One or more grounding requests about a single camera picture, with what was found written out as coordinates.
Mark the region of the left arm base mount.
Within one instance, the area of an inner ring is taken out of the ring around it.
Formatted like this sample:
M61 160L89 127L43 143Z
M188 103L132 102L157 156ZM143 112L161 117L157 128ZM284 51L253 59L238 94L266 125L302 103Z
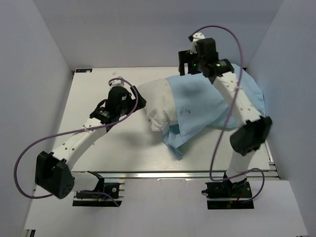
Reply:
M120 207L124 197L121 180L106 179L95 172L73 172L73 206Z

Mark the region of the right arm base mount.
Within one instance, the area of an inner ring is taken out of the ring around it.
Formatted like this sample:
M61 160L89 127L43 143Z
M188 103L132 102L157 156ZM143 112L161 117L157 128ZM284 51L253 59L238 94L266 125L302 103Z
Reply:
M232 184L223 182L205 183L201 194L206 196L208 210L254 209L252 191L247 179Z

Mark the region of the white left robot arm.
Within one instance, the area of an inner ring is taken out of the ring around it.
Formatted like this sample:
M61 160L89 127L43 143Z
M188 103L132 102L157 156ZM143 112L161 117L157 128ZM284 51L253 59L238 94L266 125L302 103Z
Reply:
M104 192L104 178L91 171L72 172L78 159L101 137L126 116L144 108L146 100L137 88L111 87L107 99L102 100L89 115L82 129L50 153L37 157L35 182L55 197L65 198L70 192L88 192L99 197Z

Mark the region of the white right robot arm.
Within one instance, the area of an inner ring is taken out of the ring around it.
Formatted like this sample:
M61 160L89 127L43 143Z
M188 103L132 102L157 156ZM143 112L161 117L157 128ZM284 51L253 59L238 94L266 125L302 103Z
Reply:
M219 59L214 39L195 33L189 40L191 49L178 53L180 75L203 74L223 96L230 108L229 115L237 121L237 130L230 136L232 158L222 179L223 192L234 197L246 181L252 157L270 132L272 119L263 116L250 102L240 86L241 77L229 60Z

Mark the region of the white pillow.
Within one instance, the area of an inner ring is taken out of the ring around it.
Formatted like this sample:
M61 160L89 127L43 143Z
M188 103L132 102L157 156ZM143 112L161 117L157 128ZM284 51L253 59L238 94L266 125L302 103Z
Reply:
M178 124L175 101L167 79L146 82L137 89L147 101L145 112L151 131L166 133L170 126Z

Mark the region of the blue green satin pillowcase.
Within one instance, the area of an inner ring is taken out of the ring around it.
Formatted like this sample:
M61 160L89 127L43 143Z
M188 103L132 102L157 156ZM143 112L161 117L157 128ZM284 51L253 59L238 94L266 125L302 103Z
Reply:
M236 128L237 120L228 115L229 106L220 92L202 74L171 76L170 84L178 124L164 133L165 145L181 160L179 147L210 125L216 128Z

